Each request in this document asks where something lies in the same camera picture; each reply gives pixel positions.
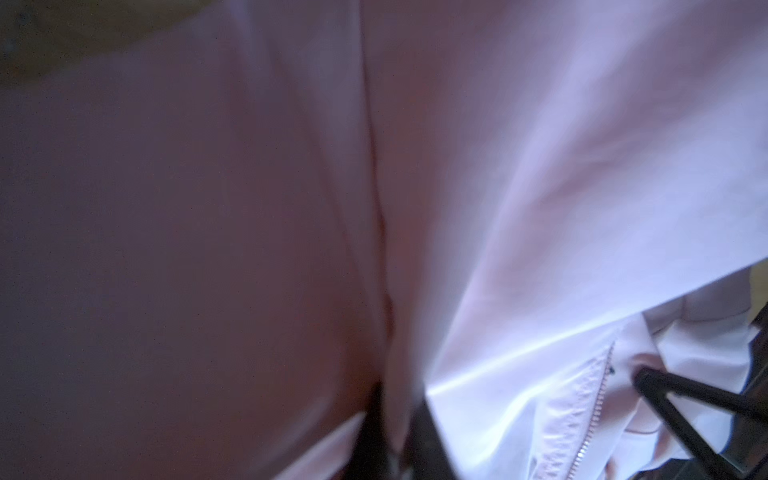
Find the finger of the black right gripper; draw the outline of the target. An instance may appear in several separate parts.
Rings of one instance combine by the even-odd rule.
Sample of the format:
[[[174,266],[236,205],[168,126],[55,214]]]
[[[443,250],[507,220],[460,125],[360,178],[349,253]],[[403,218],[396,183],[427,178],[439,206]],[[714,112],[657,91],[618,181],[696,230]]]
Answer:
[[[765,479],[767,459],[762,458],[752,469],[742,470],[726,457],[715,452],[698,430],[672,403],[672,395],[692,400],[709,408],[745,417],[761,424],[767,423],[767,406],[745,395],[733,393],[705,383],[668,372],[641,368],[633,380],[634,388],[686,451],[698,462],[710,479]]]

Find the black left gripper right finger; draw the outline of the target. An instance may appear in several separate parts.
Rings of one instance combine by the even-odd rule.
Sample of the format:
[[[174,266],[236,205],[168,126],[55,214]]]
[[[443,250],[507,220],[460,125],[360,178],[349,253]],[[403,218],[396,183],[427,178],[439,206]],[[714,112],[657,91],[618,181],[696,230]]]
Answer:
[[[428,403],[413,412],[401,456],[401,478],[410,480],[456,480]]]

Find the pink zip-up jacket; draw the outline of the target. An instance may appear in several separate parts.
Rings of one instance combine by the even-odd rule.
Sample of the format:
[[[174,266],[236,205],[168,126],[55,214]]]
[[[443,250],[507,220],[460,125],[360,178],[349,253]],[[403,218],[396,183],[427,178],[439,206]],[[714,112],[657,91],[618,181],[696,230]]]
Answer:
[[[629,479],[766,258],[763,1],[1,5],[5,479]]]

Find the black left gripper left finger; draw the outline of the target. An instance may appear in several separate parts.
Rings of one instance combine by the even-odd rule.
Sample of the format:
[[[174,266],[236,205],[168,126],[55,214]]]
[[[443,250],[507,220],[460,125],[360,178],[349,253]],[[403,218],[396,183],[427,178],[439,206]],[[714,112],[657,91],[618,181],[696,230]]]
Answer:
[[[352,455],[344,470],[344,480],[391,480],[396,477],[396,461],[384,434],[382,385],[378,383],[357,435]]]

